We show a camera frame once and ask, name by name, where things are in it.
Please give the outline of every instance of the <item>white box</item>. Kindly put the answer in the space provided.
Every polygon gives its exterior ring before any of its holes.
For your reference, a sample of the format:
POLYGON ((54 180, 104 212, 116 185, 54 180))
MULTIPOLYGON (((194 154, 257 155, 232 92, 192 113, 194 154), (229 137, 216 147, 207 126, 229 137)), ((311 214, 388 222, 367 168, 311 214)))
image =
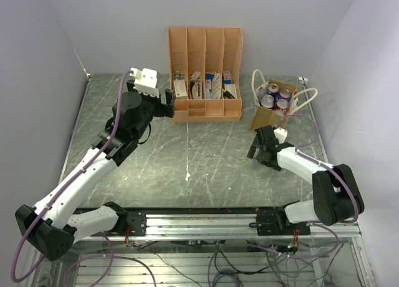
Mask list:
POLYGON ((188 98, 187 96, 187 89, 186 89, 186 82, 184 80, 175 80, 175 94, 176 99, 185 100, 188 98))
POLYGON ((235 84, 225 84, 224 89, 227 90, 234 98, 237 99, 237 88, 235 84))

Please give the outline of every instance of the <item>red soda can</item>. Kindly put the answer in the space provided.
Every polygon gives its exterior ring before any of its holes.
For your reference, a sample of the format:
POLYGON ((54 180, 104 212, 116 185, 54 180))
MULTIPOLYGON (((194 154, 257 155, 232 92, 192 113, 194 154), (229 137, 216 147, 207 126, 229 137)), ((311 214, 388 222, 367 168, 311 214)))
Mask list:
POLYGON ((279 100, 275 101, 274 109, 281 110, 281 111, 283 111, 284 114, 286 114, 289 109, 289 103, 287 100, 279 99, 279 100))

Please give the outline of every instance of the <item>wooden divider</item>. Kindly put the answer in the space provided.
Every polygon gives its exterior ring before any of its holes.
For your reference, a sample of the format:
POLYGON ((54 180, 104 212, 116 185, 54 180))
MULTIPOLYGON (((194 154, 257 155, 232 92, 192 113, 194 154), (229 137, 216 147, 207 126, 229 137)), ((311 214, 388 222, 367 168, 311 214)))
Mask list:
POLYGON ((242 100, 239 92, 239 68, 243 49, 241 28, 171 27, 168 34, 170 79, 176 71, 185 74, 188 100, 176 99, 174 122, 239 121, 242 100), (203 99, 193 99, 190 76, 201 72, 203 99), (206 99, 205 73, 230 71, 237 88, 237 99, 206 99))

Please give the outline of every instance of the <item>small box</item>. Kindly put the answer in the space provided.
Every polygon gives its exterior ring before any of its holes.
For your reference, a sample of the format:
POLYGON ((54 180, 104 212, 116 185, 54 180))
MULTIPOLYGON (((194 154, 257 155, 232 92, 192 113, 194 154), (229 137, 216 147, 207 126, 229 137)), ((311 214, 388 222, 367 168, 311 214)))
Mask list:
POLYGON ((237 99, 237 89, 235 84, 225 84, 224 89, 232 94, 235 99, 237 99))
POLYGON ((222 99, 222 87, 220 82, 220 74, 216 73, 212 81, 212 99, 222 99))
POLYGON ((174 83, 176 98, 180 100, 187 99, 186 82, 184 80, 175 80, 174 83))
POLYGON ((201 75, 201 72, 195 71, 193 75, 191 75, 191 80, 196 80, 201 75))
POLYGON ((232 84, 230 71, 223 71, 223 83, 224 84, 232 84))

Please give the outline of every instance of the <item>gray marble tabletop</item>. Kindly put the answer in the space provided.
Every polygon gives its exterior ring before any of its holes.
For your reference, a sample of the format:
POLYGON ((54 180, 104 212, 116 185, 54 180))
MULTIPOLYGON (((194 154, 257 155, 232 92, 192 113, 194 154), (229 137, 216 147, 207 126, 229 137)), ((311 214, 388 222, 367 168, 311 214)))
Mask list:
MULTIPOLYGON (((273 77, 299 84, 297 77, 273 77)), ((94 74, 76 126, 64 176, 83 158, 112 116, 119 74, 94 74)), ((160 76, 164 84, 168 75, 160 76)), ((113 173, 100 182, 81 207, 95 208, 113 201, 122 207, 257 207, 312 198, 305 180, 277 172, 246 158, 254 138, 249 125, 255 113, 251 76, 239 80, 243 116, 239 122, 171 123, 154 119, 148 142, 139 146, 113 173)), ((300 110, 311 116, 309 107, 300 110)), ((313 125, 300 118, 288 121, 287 141, 314 138, 313 125)), ((320 143, 304 149, 323 159, 320 143)))

